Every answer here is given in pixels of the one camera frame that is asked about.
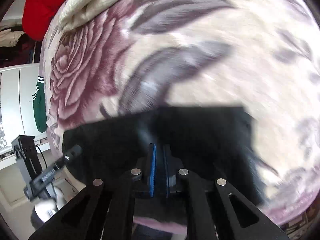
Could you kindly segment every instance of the floral blanket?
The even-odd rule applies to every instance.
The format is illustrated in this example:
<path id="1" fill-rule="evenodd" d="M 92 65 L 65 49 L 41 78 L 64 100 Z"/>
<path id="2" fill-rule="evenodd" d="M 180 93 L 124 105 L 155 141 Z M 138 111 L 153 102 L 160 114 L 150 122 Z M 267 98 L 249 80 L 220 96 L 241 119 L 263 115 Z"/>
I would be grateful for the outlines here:
<path id="1" fill-rule="evenodd" d="M 256 120 L 260 209 L 284 224 L 320 188 L 320 31 L 303 0 L 120 0 L 43 41 L 47 135 L 161 105 L 239 105 Z"/>

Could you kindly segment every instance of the green fabric with white stripes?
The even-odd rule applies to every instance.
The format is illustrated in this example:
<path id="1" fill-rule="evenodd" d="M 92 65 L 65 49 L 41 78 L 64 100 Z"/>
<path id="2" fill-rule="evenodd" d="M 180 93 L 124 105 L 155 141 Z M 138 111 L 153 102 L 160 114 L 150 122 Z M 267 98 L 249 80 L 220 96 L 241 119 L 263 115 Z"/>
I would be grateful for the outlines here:
<path id="1" fill-rule="evenodd" d="M 33 113 L 39 132 L 47 129 L 47 116 L 45 115 L 44 78 L 38 76 L 36 93 L 32 95 Z"/>

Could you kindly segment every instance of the red pillow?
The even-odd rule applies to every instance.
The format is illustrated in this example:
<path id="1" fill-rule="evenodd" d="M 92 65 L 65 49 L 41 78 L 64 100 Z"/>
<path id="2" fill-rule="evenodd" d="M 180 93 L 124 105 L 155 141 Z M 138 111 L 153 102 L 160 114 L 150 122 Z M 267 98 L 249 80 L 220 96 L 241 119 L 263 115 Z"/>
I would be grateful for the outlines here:
<path id="1" fill-rule="evenodd" d="M 26 0 L 22 26 L 26 34 L 41 41 L 46 34 L 52 17 L 65 0 Z"/>

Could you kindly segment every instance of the silver screw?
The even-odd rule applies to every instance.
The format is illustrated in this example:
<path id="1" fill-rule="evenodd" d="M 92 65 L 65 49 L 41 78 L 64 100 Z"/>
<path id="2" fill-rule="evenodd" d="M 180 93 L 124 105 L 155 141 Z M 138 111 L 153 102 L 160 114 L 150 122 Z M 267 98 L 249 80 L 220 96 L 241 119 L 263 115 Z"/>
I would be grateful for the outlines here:
<path id="1" fill-rule="evenodd" d="M 180 175 L 187 175 L 189 173 L 187 169 L 180 169 L 178 172 Z"/>
<path id="2" fill-rule="evenodd" d="M 95 186 L 100 186 L 102 185 L 103 181 L 102 179 L 95 179 L 92 184 L 95 185 Z"/>
<path id="3" fill-rule="evenodd" d="M 132 174 L 132 175 L 139 175 L 140 172 L 141 172 L 141 171 L 140 171 L 140 169 L 138 169 L 138 168 L 134 168 L 134 169 L 131 170 L 131 174 Z"/>
<path id="4" fill-rule="evenodd" d="M 217 179 L 217 184 L 220 186 L 225 186 L 227 181 L 225 179 Z"/>

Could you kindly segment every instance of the black garment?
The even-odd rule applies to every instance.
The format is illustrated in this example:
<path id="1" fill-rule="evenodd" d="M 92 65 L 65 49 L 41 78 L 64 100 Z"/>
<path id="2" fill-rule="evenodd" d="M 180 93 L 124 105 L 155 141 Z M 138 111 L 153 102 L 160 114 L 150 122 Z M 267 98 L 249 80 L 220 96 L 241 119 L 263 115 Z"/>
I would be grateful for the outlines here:
<path id="1" fill-rule="evenodd" d="M 149 143 L 169 144 L 186 169 L 204 179 L 224 177 L 251 202 L 261 202 L 251 117 L 242 107 L 162 107 L 86 124 L 64 133 L 63 151 L 75 144 L 83 147 L 81 157 L 67 166 L 76 179 L 87 184 L 100 178 L 114 187 L 121 174 L 146 156 Z M 141 210 L 136 206 L 135 215 L 145 216 Z M 168 220 L 166 214 L 153 218 Z"/>

